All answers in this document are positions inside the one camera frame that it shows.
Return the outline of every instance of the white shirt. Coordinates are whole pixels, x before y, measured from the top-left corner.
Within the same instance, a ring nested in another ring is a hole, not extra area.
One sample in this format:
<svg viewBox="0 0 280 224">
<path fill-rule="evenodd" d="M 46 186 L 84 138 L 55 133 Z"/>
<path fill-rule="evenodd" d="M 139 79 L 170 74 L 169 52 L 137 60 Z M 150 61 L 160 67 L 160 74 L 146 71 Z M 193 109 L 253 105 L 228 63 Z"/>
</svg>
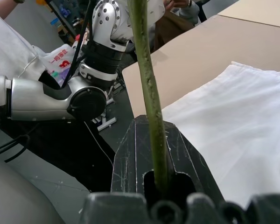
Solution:
<svg viewBox="0 0 280 224">
<path fill-rule="evenodd" d="M 0 75 L 38 80 L 44 70 L 33 47 L 0 17 Z"/>
</svg>

